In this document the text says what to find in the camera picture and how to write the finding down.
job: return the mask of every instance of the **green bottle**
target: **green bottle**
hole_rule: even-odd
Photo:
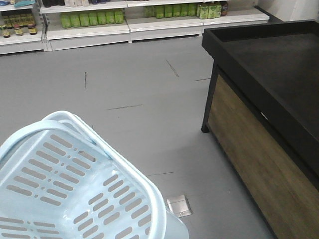
[[[90,25],[91,26],[96,26],[99,24],[98,22],[98,15],[96,11],[90,11],[89,12],[89,19],[90,19]]]
[[[197,17],[199,17],[200,15],[200,7],[201,7],[201,3],[197,4],[197,14],[196,14]]]
[[[115,23],[114,12],[112,10],[106,11],[106,23],[107,24],[114,24]]]
[[[195,3],[188,4],[188,16],[196,16],[196,4]]]
[[[172,4],[165,5],[165,17],[173,16],[173,6]]]
[[[188,3],[183,3],[181,5],[180,16],[187,16],[187,15],[188,15]]]
[[[77,13],[71,13],[70,14],[70,19],[71,19],[71,25],[72,27],[80,27],[80,19]]]
[[[217,6],[215,3],[211,3],[209,6],[208,6],[208,15],[207,15],[207,18],[208,19],[213,19],[216,17],[216,11],[217,11]]]
[[[220,17],[221,16],[221,3],[218,1],[216,2],[216,16],[215,17]]]
[[[173,5],[173,17],[179,17],[181,11],[181,4],[174,4]]]
[[[106,24],[106,15],[104,11],[98,11],[98,23],[99,25]]]
[[[153,16],[153,6],[145,6],[144,17],[152,17],[152,16]]]
[[[115,9],[114,11],[114,19],[116,24],[121,24],[124,22],[124,14],[121,8]]]
[[[208,6],[207,6],[207,4],[204,3],[200,7],[199,18],[200,19],[207,19],[207,17],[208,17]]]
[[[70,27],[72,27],[71,19],[70,19],[69,14],[61,13],[60,19],[61,19],[61,24],[62,24],[62,27],[63,27],[63,28],[70,28]]]
[[[164,17],[164,5],[156,6],[156,18]]]

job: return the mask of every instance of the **light blue plastic basket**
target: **light blue plastic basket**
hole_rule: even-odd
[[[188,231],[148,178],[60,111],[0,148],[0,238],[188,239]]]

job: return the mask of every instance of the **product bottle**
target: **product bottle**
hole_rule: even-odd
[[[164,17],[172,17],[173,16],[173,6],[171,4],[167,4],[165,7]]]
[[[207,17],[208,17],[208,6],[207,6],[207,4],[203,3],[200,7],[199,18],[200,19],[207,19]]]
[[[10,32],[8,31],[7,27],[5,25],[1,25],[1,31],[2,31],[2,36],[4,38],[9,38],[10,37]]]
[[[216,2],[215,4],[216,4],[216,15],[215,15],[215,17],[220,17],[220,15],[221,15],[221,4],[220,4],[219,1]]]
[[[220,1],[221,4],[221,16],[226,16],[228,13],[228,2],[227,1]]]
[[[188,15],[188,3],[183,3],[180,9],[180,16],[187,16]]]
[[[195,3],[188,4],[188,16],[196,16],[196,4]]]
[[[173,5],[173,17],[179,17],[181,11],[181,4],[174,4]]]
[[[79,17],[80,17],[81,26],[89,26],[90,25],[90,18],[89,18],[88,12],[86,12],[86,11],[80,12]]]
[[[208,6],[208,16],[207,18],[208,19],[213,19],[215,18],[216,16],[216,10],[217,10],[217,6],[215,3],[211,3],[209,6]]]
[[[156,18],[163,18],[164,17],[164,5],[156,6]]]

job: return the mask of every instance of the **basket slot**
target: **basket slot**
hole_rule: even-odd
[[[6,223],[17,223],[17,224],[23,224],[24,221],[20,219],[14,219],[14,218],[2,218],[0,217],[0,222],[6,222]]]
[[[111,178],[109,178],[109,179],[107,179],[107,180],[104,181],[103,186],[109,185],[110,183],[112,183],[113,181],[115,181],[116,179],[118,179],[118,177],[119,177],[119,176],[118,176],[117,174],[113,175]]]
[[[94,196],[93,198],[91,198],[89,200],[89,205],[95,203],[96,201],[98,201],[99,199],[101,199],[103,197],[103,193],[99,193],[98,195]]]
[[[76,217],[73,221],[74,224],[77,224],[78,222],[82,221],[83,219],[85,219],[87,216],[89,215],[88,212],[84,212],[81,215],[79,215],[78,217]]]
[[[62,144],[63,146],[67,147],[67,148],[72,148],[72,144],[69,143],[68,141],[65,141],[64,139],[60,138],[59,136],[52,134],[50,136],[51,139],[53,139],[54,141],[58,142],[59,144]]]
[[[138,216],[144,214],[145,212],[147,212],[149,210],[149,206],[145,205],[141,208],[139,208],[138,210],[136,210],[135,212],[132,213],[131,217],[132,219],[137,218]]]
[[[79,154],[80,154],[82,157],[84,157],[84,158],[90,160],[91,162],[96,162],[96,158],[93,157],[92,155],[88,154],[88,153],[85,152],[85,151],[79,151]]]
[[[29,168],[25,168],[24,167],[24,168],[21,169],[21,171],[23,173],[26,173],[26,174],[28,174],[28,175],[30,175],[32,177],[35,177],[35,178],[38,178],[38,179],[41,179],[41,180],[44,180],[46,178],[44,174],[38,173],[38,172],[33,171],[32,169],[29,169]]]
[[[78,184],[80,182],[80,180],[76,179],[76,178],[73,178],[71,177],[70,175],[68,174],[65,174],[65,173],[61,173],[60,174],[60,177],[65,179],[65,180],[68,180],[69,182],[71,183],[75,183],[75,184]]]
[[[113,210],[114,210],[114,206],[111,205],[111,206],[107,207],[106,209],[100,211],[99,214],[98,214],[98,217],[102,218],[102,217],[104,217],[105,215],[107,215],[108,213],[110,213]]]
[[[41,163],[41,162],[39,162],[39,161],[37,161],[35,159],[30,159],[29,163],[34,165],[34,166],[36,166],[36,167],[38,167],[38,168],[41,168],[41,169],[47,171],[47,172],[52,172],[52,170],[53,170],[52,167],[50,167],[50,166],[48,166],[48,165],[46,165],[44,163]]]
[[[97,225],[87,230],[85,233],[83,233],[82,237],[87,238],[89,235],[92,235],[94,232],[96,232],[99,229]]]
[[[122,204],[128,202],[129,200],[131,200],[131,199],[134,198],[134,197],[135,197],[135,192],[131,192],[130,194],[126,195],[124,198],[122,198],[122,199],[120,200],[120,205],[122,205]]]
[[[81,231],[83,229],[85,229],[86,227],[88,227],[89,225],[91,225],[93,223],[93,219],[90,218],[89,220],[85,221],[84,223],[82,223],[79,227],[78,227],[78,231]]]
[[[30,186],[30,187],[32,187],[32,188],[38,188],[38,187],[40,186],[38,183],[35,183],[35,182],[33,182],[33,181],[31,181],[31,180],[28,180],[28,179],[26,179],[26,178],[22,178],[22,177],[20,177],[20,176],[15,176],[15,177],[14,177],[14,180],[15,180],[16,182],[26,184],[26,185],[28,185],[28,186]]]
[[[47,149],[51,150],[52,152],[55,152],[55,153],[59,154],[60,156],[66,155],[66,152],[65,152],[65,151],[63,151],[62,149],[59,149],[59,148],[55,147],[54,145],[52,145],[52,144],[50,144],[50,143],[48,143],[48,142],[45,142],[45,143],[43,144],[43,146],[46,147]]]
[[[16,193],[20,193],[20,194],[23,194],[23,195],[26,195],[26,196],[31,196],[32,195],[31,191],[23,189],[23,188],[20,188],[20,187],[17,187],[17,186],[14,186],[14,185],[11,185],[11,184],[8,185],[6,188],[11,190],[11,191],[14,191]]]
[[[128,234],[130,234],[132,231],[133,231],[133,228],[132,227],[128,227],[125,230],[123,230],[120,233],[118,233],[115,236],[115,239],[122,239],[122,238],[126,237]]]
[[[31,238],[28,235],[20,235],[20,234],[10,234],[10,233],[1,233],[5,238],[19,238],[19,239],[29,239]]]
[[[69,170],[72,173],[75,173],[75,174],[81,176],[81,177],[83,177],[85,175],[84,172],[82,172],[81,170],[78,170],[75,167],[70,166],[70,165],[66,166],[66,169]]]
[[[67,191],[72,191],[72,190],[73,190],[73,188],[72,188],[71,186],[66,185],[66,184],[64,184],[64,183],[61,183],[60,181],[54,181],[53,184],[54,184],[55,186],[57,186],[57,187],[60,187],[60,188],[65,189],[65,190],[67,190]]]
[[[139,220],[138,225],[139,227],[144,226],[146,223],[149,223],[152,219],[152,215],[148,214],[146,217]]]
[[[59,191],[56,191],[54,189],[51,189],[49,188],[48,190],[46,190],[49,194],[52,194],[54,196],[57,196],[57,197],[60,197],[60,198],[63,198],[63,199],[66,199],[68,197],[68,195],[64,194],[64,193],[61,193]]]
[[[47,198],[47,197],[41,197],[40,198],[41,201],[55,205],[55,206],[60,206],[61,203],[57,200],[51,199],[51,198]]]
[[[1,229],[7,229],[7,230],[14,230],[14,231],[26,231],[26,228],[21,227],[14,227],[14,226],[6,226],[6,225],[0,225]]]
[[[51,163],[54,163],[54,164],[58,164],[60,162],[60,160],[58,160],[57,158],[55,158],[55,157],[53,157],[53,156],[51,156],[43,151],[40,151],[40,150],[38,150],[35,154],[41,158],[44,158],[44,159],[50,161]]]
[[[113,215],[109,216],[108,218],[106,218],[103,223],[104,225],[110,224],[111,222],[115,221],[117,218],[120,217],[120,213],[116,212]]]
[[[72,161],[74,163],[76,163],[77,165],[81,166],[82,168],[85,168],[85,169],[90,169],[91,166],[85,162],[83,162],[82,160],[78,159],[78,158],[73,158]]]
[[[139,204],[142,203],[142,200],[141,198],[138,198],[136,199],[134,202],[128,204],[126,207],[125,207],[125,211],[126,212],[129,212],[130,210],[132,210],[133,208],[137,207]]]
[[[101,207],[105,206],[108,202],[109,202],[108,199],[101,201],[100,203],[98,203],[97,205],[95,205],[93,207],[93,211],[95,212],[95,211],[99,210]]]
[[[102,238],[104,238],[104,234],[100,233],[100,234],[96,235],[95,237],[93,237],[92,239],[102,239]]]

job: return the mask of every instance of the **store shelf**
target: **store shelf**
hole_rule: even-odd
[[[90,11],[90,10],[102,10],[102,9],[114,9],[114,8],[126,8],[127,4],[125,0],[111,0],[105,4],[91,4],[89,6],[51,6],[40,9],[41,14],[45,13],[57,13],[57,12],[72,12],[72,11]]]
[[[202,26],[201,20],[196,16],[170,17],[162,19],[144,17],[127,19],[127,23],[131,32]]]
[[[76,37],[101,36],[128,34],[129,27],[124,22],[122,24],[97,25],[89,27],[73,27],[64,29],[59,22],[50,23],[46,33],[47,40],[66,39]]]
[[[33,5],[14,7],[14,4],[9,4],[6,6],[0,6],[0,11],[12,11],[12,10],[21,10],[21,9],[30,9],[30,8],[33,8]]]
[[[126,2],[128,7],[134,7],[134,6],[153,6],[153,5],[179,4],[179,3],[190,3],[190,2],[203,2],[203,0],[149,0],[149,1],[126,0]]]
[[[221,16],[214,19],[204,19],[201,20],[204,26],[209,27],[221,27],[221,24],[228,24],[228,26],[244,25],[245,23],[267,23],[269,16],[260,12],[257,9],[240,10],[240,11],[230,11],[226,16]]]

